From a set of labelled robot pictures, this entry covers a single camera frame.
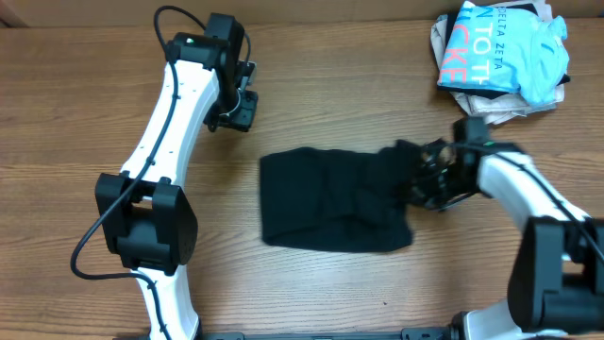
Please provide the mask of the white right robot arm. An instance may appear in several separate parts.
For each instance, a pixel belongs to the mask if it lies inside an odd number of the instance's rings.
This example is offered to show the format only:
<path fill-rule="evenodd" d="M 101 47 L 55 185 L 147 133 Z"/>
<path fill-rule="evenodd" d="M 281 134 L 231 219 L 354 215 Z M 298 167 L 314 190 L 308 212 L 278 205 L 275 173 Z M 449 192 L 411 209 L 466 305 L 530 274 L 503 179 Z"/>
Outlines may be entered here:
<path fill-rule="evenodd" d="M 479 117 L 453 125 L 453 141 L 421 147 L 411 204 L 445 211 L 475 194 L 496 200 L 522 240 L 505 299 L 456 315 L 449 339 L 562 339 L 603 330 L 603 222 L 565 199 L 511 142 Z"/>

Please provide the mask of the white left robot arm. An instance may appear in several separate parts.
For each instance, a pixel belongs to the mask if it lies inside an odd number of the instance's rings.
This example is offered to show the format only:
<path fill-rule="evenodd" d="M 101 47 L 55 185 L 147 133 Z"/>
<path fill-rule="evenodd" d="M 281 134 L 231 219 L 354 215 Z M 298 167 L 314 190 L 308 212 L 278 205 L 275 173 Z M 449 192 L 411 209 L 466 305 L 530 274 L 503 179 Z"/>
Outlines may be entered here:
<path fill-rule="evenodd" d="M 159 43 L 166 57 L 159 99 L 119 174 L 102 174 L 95 199 L 106 245 L 143 292 L 150 339 L 198 339 L 187 264 L 198 224 L 185 195 L 189 161 L 202 128 L 247 132 L 259 96 L 257 65 L 240 55 L 251 42 L 233 16 L 212 13 L 203 34 Z"/>

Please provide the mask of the black t-shirt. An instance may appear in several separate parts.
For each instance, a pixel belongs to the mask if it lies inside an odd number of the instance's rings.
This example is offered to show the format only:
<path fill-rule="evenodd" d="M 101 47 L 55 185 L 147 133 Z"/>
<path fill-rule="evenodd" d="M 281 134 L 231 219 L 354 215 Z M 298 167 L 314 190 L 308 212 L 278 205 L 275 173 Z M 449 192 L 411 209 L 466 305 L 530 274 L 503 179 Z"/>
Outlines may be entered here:
<path fill-rule="evenodd" d="M 391 252 L 413 234 L 403 188 L 421 148 L 404 140 L 377 153 L 311 147 L 259 161 L 261 239 L 275 247 Z"/>

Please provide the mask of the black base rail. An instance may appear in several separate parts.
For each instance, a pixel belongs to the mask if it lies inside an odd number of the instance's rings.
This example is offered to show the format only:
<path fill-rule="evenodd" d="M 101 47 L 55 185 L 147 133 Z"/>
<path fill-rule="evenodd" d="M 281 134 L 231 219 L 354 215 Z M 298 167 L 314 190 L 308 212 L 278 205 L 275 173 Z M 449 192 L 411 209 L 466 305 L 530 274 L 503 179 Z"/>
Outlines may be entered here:
<path fill-rule="evenodd" d="M 199 332 L 193 340 L 462 340 L 460 328 L 405 328 L 401 331 L 328 333 L 244 334 L 242 332 Z"/>

